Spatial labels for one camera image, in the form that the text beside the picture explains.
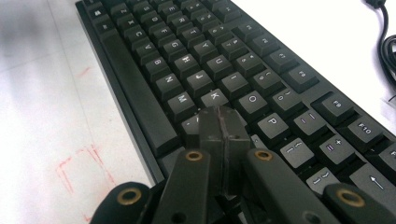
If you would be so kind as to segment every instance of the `key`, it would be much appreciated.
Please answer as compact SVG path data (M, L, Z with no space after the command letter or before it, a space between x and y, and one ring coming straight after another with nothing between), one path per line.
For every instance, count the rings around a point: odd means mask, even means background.
M160 53L169 63L188 54L186 48L178 39L163 45L163 47L160 48Z
M146 63L143 67L143 71L146 75L146 78L150 82L155 82L161 77L165 77L172 73L166 61L163 57L154 59L153 61Z
M247 123L258 119L270 110L268 103L256 91L240 98L234 102L233 106L240 112Z
M210 79L204 70L201 70L186 79L187 92L193 99L201 97L215 88L215 83L213 83L212 79Z
M218 81L233 73L233 66L223 55L204 63L203 68L213 81Z
M187 54L171 63L171 68L177 75L178 79L184 80L185 78L201 71L201 67L198 62Z
M396 143L386 147L380 153L368 151L366 158L381 171L390 182L396 185Z
M296 174L315 162L315 155L300 138L280 149L280 153Z
M218 50L209 40L195 45L191 49L191 54L197 59L199 64L206 63L214 57L219 56Z
M245 78L254 76L265 69L262 59L252 53L248 53L235 60L233 66Z
M102 43L152 153L157 157L165 154L179 144L174 128L120 36L110 36Z
M158 79L155 82L154 90L162 102L166 102L184 91L180 82L173 73Z
M305 183L318 195L323 195L324 189L331 184L338 184L340 181L335 175L327 168L323 167L316 173L309 176Z
M340 180L354 184L359 189L364 190L396 216L396 187L381 175L373 165L363 161L355 162L338 176Z
M279 49L265 57L264 60L278 74L282 74L298 64L289 49Z
M205 41L204 35L196 27L181 33L179 39L184 44L184 46L187 47L187 49L190 49L193 46Z
M250 85L262 97L266 97L285 86L280 77L270 69L266 69L248 80Z
M260 120L255 128L259 137L268 147L275 146L290 135L289 126L276 113Z
M221 92L219 89L215 89L211 91L210 93L202 96L199 99L198 105L201 108L207 108L210 106L215 106L215 105L229 105L230 103L228 102L227 98L224 96L224 94Z
M318 83L317 75L311 67L300 65L282 77L296 92L301 93Z
M257 36L247 44L261 58L280 48L277 39L268 33Z
M355 112L353 104L339 93L328 94L324 99L313 103L313 107L332 126L337 126Z
M328 131L326 121L312 110L308 110L294 119L291 127L307 143L317 140Z
M230 101L250 91L248 82L240 73L233 73L225 77L218 83L218 86Z
M273 109L284 119L304 107L300 96L289 88L275 94L271 99Z
M355 148L337 134L318 147L318 159L334 173L355 158Z
M361 153L366 152L382 138L381 127L366 116L341 128L340 132Z
M182 92L178 96L170 99L165 107L169 113L169 118L174 123L179 123L184 119L190 118L198 111L193 100L186 92Z
M229 61L233 61L238 57L248 53L248 48L242 43L238 38L233 38L229 41L222 43L219 46L219 51L223 54Z

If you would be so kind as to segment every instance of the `keycap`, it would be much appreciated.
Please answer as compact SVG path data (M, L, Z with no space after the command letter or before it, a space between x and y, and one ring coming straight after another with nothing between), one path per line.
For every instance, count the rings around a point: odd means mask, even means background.
M332 92L314 102L313 107L333 126L339 125L355 112L351 101Z
M300 96L289 88L275 94L270 103L282 118L287 118L304 107Z
M223 55L204 63L203 68L213 81L227 77L233 72L233 65Z
M396 187L392 185L370 163L355 162L349 169L338 175L340 180L356 185L373 199L382 203L396 215Z
M247 123L258 119L270 110L268 103L256 91L241 97L233 103L233 106L240 112Z
M206 63L214 57L219 56L218 50L212 44L212 42L210 42L210 40L206 40L200 44L195 45L191 49L191 54L198 61L199 64Z
M179 123L197 112L197 107L195 106L194 101L186 92L182 92L170 99L166 103L165 107L169 113L169 118L174 123Z
M308 65L300 65L282 77L296 92L301 93L318 83L317 75Z
M264 144L268 147L280 143L285 137L290 135L289 126L276 113L260 120L255 127Z
M361 153L366 152L382 138L381 127L366 116L340 128L340 132Z
M339 134L326 140L316 152L318 159L334 173L342 170L355 158L355 148Z
M294 119L291 128L307 143L317 140L328 130L326 121L312 110L308 110Z
M102 44L153 154L173 149L180 140L121 38L113 35Z
M184 91L181 83L173 73L158 79L155 82L154 90L162 102L168 101Z
M264 60L278 74L282 74L298 64L289 49L279 49L265 57Z
M282 147L280 153L297 174L316 160L312 150L300 138Z
M215 83L204 70L187 77L185 86L193 99L201 97L216 88Z
M221 92L219 89L215 89L208 94L202 96L199 101L198 105L201 108L207 108L210 106L215 106L215 105L229 105L228 99L224 96L224 94Z
M285 87L280 77L270 69L260 72L256 76L250 78L248 82L262 97L269 96L275 91Z
M223 78L219 81L218 86L230 101L250 91L248 82L240 73L233 73Z

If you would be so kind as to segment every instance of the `keyboard frame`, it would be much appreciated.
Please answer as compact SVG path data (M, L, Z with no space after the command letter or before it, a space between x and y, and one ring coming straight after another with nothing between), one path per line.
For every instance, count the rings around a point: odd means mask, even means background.
M82 1L78 1L76 2L76 7L78 9L78 14L80 16L80 20L81 22L84 24L84 30L87 34L87 37L89 39L89 41L92 44L92 48L94 49L94 51L96 52L96 56L99 59L99 64L101 64L104 73L105 73L105 77L107 79L107 84L109 84L109 88L113 91L114 93L114 97L117 100L119 106L120 106L120 110L122 115L125 117L124 122L126 122L126 125L128 125L129 130L131 130L132 135L134 140L137 143L137 146L139 147L139 151L141 153L141 155L143 156L143 159L145 160L145 164L148 167L148 170L151 174L151 177L154 181L155 184L161 182L164 180L164 176L163 173L158 165L158 162L156 161L154 155L151 152L151 149L149 147L148 142L146 141L145 136L143 135L139 124L134 116L134 112L132 110L132 108L129 106L129 103L125 97L124 92L122 91L122 88L120 86L120 83L118 82L118 79L111 67L110 62L108 61L108 58L106 56L106 53L102 47L101 41L99 36L96 34L92 24L91 24L91 20L89 18L89 15L87 14L85 7L82 3ZM241 14L242 14L242 21L248 21L248 20L252 20L255 21L253 18L251 18L243 9L240 8ZM236 20L236 21L231 21L231 23L237 23L240 20ZM263 27L264 30L266 32L268 32L269 34L271 34L270 31L266 30L265 27ZM305 62L301 57L298 56L298 54L296 54L294 51L292 51L292 49L288 48L285 44L283 44L275 35L274 37L277 39L279 46L281 48L285 48L285 49L289 49L295 56L296 56L296 60L299 64L306 64L308 66L309 63ZM268 66L268 64L266 62L263 62L264 65L267 68L270 68L270 66ZM377 125L382 128L383 131L383 135L385 137L387 137L390 141L396 143L396 136L393 135L388 129L386 129L381 123L379 123L376 119L374 119L372 116L370 116L368 113L366 113L364 110L362 110L355 102L353 102L349 97L347 97L343 92L341 92L340 90L338 90L330 81L328 81L323 75L321 75L318 71L316 71L318 76L318 83L316 85L314 85L313 87L311 87L310 89L308 89L307 91L304 91L302 93L299 93L300 95L305 95L305 97L302 97L302 102L303 104L306 106L307 109L312 109L314 111L317 111L315 108L313 108L312 103L315 102L317 99L319 99L320 97L322 97L324 94L328 93L328 92L336 92L341 94L342 96L345 96L353 105L354 105L354 111L359 114L361 117L366 116L369 119L374 120ZM291 90L293 90L293 88L284 81L283 78L282 79L282 83L285 85L286 88L290 88ZM314 96L312 94L309 94L309 91L312 89L317 89L318 92L322 92L322 94L320 96ZM339 131L337 131L331 124L329 124L327 121L326 123L328 124L328 128L330 131L333 131L334 133L340 133ZM362 156L359 151L356 149L355 150L356 155L359 157L359 159L361 159L364 162L370 163L369 161L367 161L367 159L364 158L364 156Z

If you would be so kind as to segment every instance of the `black key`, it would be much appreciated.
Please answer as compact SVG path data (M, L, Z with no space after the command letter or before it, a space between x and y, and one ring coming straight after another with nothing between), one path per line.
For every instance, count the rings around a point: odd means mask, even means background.
M163 47L160 48L160 52L169 63L188 53L184 45L178 39L163 45Z
M328 130L326 121L312 110L308 110L294 119L292 128L307 143L317 140Z
M213 81L218 81L233 73L233 65L223 55L208 61L204 64L203 68Z
M187 77L186 86L187 92L193 99L201 97L216 88L215 83L204 70Z
M211 12L195 18L193 22L202 32L219 25L219 20Z
M265 57L264 60L278 74L282 74L298 64L289 49L279 49Z
M190 20L194 20L196 17L201 16L206 13L206 8L200 2L192 2L183 9L185 15L187 15Z
M194 45L197 45L197 44L205 41L204 35L196 27L193 27L193 28L181 33L181 35L179 36L179 39L184 44L184 46L187 47L187 49L190 49Z
M290 89L285 89L272 97L273 109L282 118L287 118L304 107L300 96Z
M254 21L248 21L233 29L233 32L245 43L262 34L262 27Z
M394 185L396 185L396 143L382 152L366 154L366 158Z
M154 59L153 61L147 63L143 67L143 71L145 72L146 78L150 82L155 82L161 77L165 77L166 75L172 73L163 57Z
M332 126L336 126L354 114L353 104L339 93L327 95L313 103L313 107Z
M177 156L183 150L185 150L185 148L180 147L177 150L157 160L158 164L161 167L161 170L163 171L163 175L165 176L165 178L168 178L169 175L172 174L172 170L175 167Z
M153 43L148 43L136 49L136 51L134 52L134 56L136 57L140 65L144 65L156 58L161 57L160 53L155 48Z
M104 39L102 46L153 154L161 156L177 146L179 138L175 130L122 39L113 35Z
M215 11L215 15L224 23L233 21L242 16L239 8L230 4L219 7L218 10Z
M315 162L314 153L300 138L282 147L280 153L297 174Z
M356 162L338 175L340 180L356 185L382 203L396 216L396 187L370 163Z
M165 105L169 117L174 123L179 123L184 119L190 118L198 111L194 101L186 92L170 99Z
M192 74L201 71L198 62L190 54L184 55L172 62L171 68L180 80L184 80Z
M270 69L260 72L249 79L248 82L262 97L269 96L273 92L285 87L280 77Z
M192 56L194 56L194 58L197 59L199 64L206 63L210 59L219 56L218 50L209 40L195 45L191 49L191 54Z
M240 73L233 73L225 77L218 83L218 86L230 101L250 91L248 82Z
M210 28L205 32L208 40L210 40L214 45L219 45L227 40L233 38L232 33L224 25L219 25L214 28Z
M268 33L254 38L247 44L260 57L264 57L279 49L279 43L277 39Z
M125 36L125 31L128 30L129 28L132 28L139 23L137 20L132 16L132 14L125 15L122 18L119 18L117 20L117 26L119 27L120 31L122 34Z
M227 106L230 103L228 102L228 100L224 96L224 94L221 92L221 90L215 89L215 90L211 91L210 93L201 97L198 104L201 108L206 108L206 107L215 106L215 105L226 105Z
M117 20L119 18L124 17L126 15L131 15L131 11L125 5L125 3L122 3L122 4L116 5L113 8L111 8L110 15L111 15L111 18L113 19L113 21L117 22Z
M158 48L161 48L164 44L175 40L176 36L168 26L165 26L162 29L155 31L152 34L151 39Z
M276 113L269 115L257 123L258 135L268 147L273 147L290 135L289 126Z
M301 93L318 83L317 75L318 73L308 65L300 65L282 77L295 91Z
M262 59L252 53L248 53L235 60L233 66L245 78L254 76L265 69Z
M183 16L183 13L181 13L178 6L173 5L173 6L164 8L160 12L160 15L166 23L169 23L172 20L176 19L177 17Z
M337 134L318 147L317 156L330 170L337 173L355 158L355 148Z
M248 48L245 46L242 41L236 37L233 39L222 43L219 46L219 51L223 54L228 60L233 61L238 57L241 57L244 54L248 53Z
M186 148L199 148L199 115L186 119L180 124L180 132Z
M361 153L366 152L382 138L381 127L366 116L341 128L340 132Z
M166 102L184 91L175 74L170 74L158 79L154 87L154 90L157 92L162 102Z
M331 184L338 184L340 181L335 177L335 175L327 168L324 167L309 176L305 183L318 195L322 195L324 189Z
M182 32L193 27L192 22L186 16L181 16L173 19L169 23L169 27L175 32L176 35L180 35Z
M270 109L268 103L256 91L234 102L234 107L239 111L247 123L263 116Z

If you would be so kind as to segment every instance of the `arrow key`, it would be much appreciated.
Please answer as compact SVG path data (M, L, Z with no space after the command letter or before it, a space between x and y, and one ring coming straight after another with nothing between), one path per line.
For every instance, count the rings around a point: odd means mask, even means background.
M353 163L339 174L339 179L364 190L396 216L396 187L370 163Z

